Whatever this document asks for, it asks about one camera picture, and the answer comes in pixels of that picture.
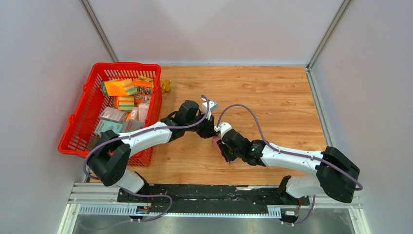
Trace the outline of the pink paper box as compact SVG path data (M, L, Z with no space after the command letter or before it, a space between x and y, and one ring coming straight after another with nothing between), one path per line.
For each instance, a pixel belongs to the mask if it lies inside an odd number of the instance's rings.
M232 164L233 160L230 159L228 148L225 146L219 136L214 136L212 138L212 147L223 157L228 165Z

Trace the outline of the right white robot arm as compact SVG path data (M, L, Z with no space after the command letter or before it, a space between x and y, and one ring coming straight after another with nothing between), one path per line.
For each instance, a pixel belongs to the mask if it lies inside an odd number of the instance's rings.
M339 149L328 146L323 151L303 151L280 147L263 140L249 141L231 129L212 141L227 163L236 159L251 166L282 167L305 173L305 176L285 176L278 190L284 204L306 195L327 195L351 203L354 192L362 189L358 182L360 169Z

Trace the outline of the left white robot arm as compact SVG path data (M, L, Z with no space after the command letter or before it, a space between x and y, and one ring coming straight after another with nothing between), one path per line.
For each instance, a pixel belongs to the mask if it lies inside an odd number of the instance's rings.
M196 132L201 138L217 135L212 112L218 104L203 96L201 106L186 100L178 111L142 129L116 134L112 130L101 133L99 141L87 154L83 169L90 168L105 186L116 185L137 202L145 201L149 189L145 180L127 168L129 159L143 150L181 138L185 132Z

